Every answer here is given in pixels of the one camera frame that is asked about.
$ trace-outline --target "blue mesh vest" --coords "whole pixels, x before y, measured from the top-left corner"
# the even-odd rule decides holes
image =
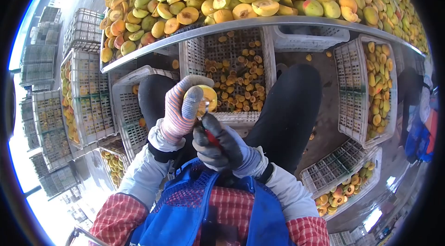
[[[178,170],[145,222],[131,235],[130,245],[191,246],[209,213],[209,198],[219,173],[195,158]],[[240,179],[235,187],[254,193],[248,246],[295,245],[289,238],[281,204],[275,194],[252,177]]]

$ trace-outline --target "red checkered shirt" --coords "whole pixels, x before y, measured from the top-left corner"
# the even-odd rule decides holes
[[[218,209],[218,223],[238,227],[238,241],[248,236],[253,203],[252,193],[216,186],[209,200],[209,205]],[[141,225],[147,215],[148,210],[136,199],[126,194],[114,194],[99,210],[90,232],[111,246],[124,245],[131,231]],[[298,218],[287,221],[286,225],[289,237],[298,246],[329,245],[326,221],[320,217]],[[201,228],[193,246],[199,245],[200,236]]]

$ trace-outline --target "plaid sleeve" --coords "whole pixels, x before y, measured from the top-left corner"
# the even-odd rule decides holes
[[[326,221],[320,217],[304,217],[286,222],[289,236],[298,246],[329,246]]]
[[[135,198],[113,194],[97,213],[90,233],[110,246],[124,245],[131,231],[141,225],[147,215],[145,206]]]

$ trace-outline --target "leg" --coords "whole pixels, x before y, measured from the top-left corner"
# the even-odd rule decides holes
[[[397,102],[403,102],[402,133],[399,145],[405,148],[408,138],[409,106],[419,105],[420,93],[422,91],[423,77],[418,75],[414,68],[404,69],[397,78]]]
[[[293,65],[270,89],[246,143],[261,145],[270,162],[294,173],[317,119],[321,93],[318,71]]]
[[[156,121],[165,116],[165,94],[175,84],[173,79],[159,74],[149,75],[139,84],[139,107],[141,107],[148,129],[155,126]],[[178,158],[174,163],[176,169],[196,157],[196,150],[192,146],[192,133],[184,137],[186,144],[178,151]]]
[[[139,84],[139,107],[148,129],[165,116],[165,94],[175,85],[167,76],[153,74]]]

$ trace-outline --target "hand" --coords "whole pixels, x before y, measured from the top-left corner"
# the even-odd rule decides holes
[[[219,146],[209,141],[205,130],[218,140]],[[232,170],[236,176],[247,176],[261,161],[257,149],[248,146],[235,130],[220,123],[209,113],[193,129],[192,144],[198,158],[217,172]]]
[[[172,145],[176,145],[193,129],[199,103],[203,98],[203,89],[196,87],[197,85],[213,87],[214,82],[204,76],[190,75],[165,94],[165,117],[160,126],[160,133]]]

